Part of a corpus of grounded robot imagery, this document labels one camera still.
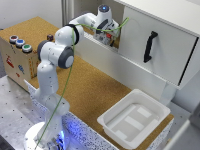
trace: cabinet handle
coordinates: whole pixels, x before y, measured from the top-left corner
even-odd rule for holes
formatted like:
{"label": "cabinet handle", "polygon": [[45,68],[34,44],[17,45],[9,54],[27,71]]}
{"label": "cabinet handle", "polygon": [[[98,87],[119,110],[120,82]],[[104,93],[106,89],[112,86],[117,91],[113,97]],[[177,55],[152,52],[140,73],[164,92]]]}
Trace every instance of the cabinet handle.
{"label": "cabinet handle", "polygon": [[149,36],[149,39],[147,41],[146,50],[144,53],[144,63],[147,63],[152,58],[149,54],[151,51],[153,39],[157,36],[158,36],[158,33],[154,32],[154,31],[151,32],[151,35]]}

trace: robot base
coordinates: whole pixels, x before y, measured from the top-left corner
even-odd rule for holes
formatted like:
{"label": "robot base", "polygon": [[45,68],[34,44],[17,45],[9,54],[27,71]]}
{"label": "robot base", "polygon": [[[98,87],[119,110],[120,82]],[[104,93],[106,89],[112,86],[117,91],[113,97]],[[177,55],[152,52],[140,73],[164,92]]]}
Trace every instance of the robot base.
{"label": "robot base", "polygon": [[24,137],[24,150],[46,150],[42,149],[39,146],[35,149],[37,143],[34,141],[35,136],[39,132],[39,130],[44,125],[44,122],[40,122],[32,126],[25,134]]}

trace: brown table surface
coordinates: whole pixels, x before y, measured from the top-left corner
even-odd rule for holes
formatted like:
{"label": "brown table surface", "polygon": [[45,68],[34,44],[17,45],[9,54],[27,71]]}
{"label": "brown table surface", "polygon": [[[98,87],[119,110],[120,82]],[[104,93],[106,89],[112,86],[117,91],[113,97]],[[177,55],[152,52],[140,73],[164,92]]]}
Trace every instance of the brown table surface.
{"label": "brown table surface", "polygon": [[[33,50],[37,50],[39,43],[46,40],[48,34],[54,35],[57,30],[57,27],[40,17],[36,17],[0,31],[0,36],[9,42],[9,36],[18,35],[27,44],[32,45]],[[57,73],[59,79],[57,93],[61,95],[69,69],[58,68]],[[39,87],[37,77],[29,82],[34,87]],[[129,92],[131,92],[131,89],[75,56],[64,98],[70,103],[72,113],[121,150],[123,148],[104,133],[102,126],[97,122],[97,118]],[[170,114],[137,150],[146,149],[172,119],[173,116]]]}

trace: white cabinet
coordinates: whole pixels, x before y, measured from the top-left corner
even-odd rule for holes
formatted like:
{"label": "white cabinet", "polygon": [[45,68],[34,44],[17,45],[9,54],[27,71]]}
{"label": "white cabinet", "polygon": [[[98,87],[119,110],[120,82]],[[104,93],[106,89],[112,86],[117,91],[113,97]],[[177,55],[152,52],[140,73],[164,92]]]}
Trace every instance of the white cabinet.
{"label": "white cabinet", "polygon": [[[126,17],[130,20],[121,31],[119,53],[178,86],[197,37],[128,7],[124,10]],[[148,47],[152,58],[145,63],[144,54],[152,31],[158,36]]]}

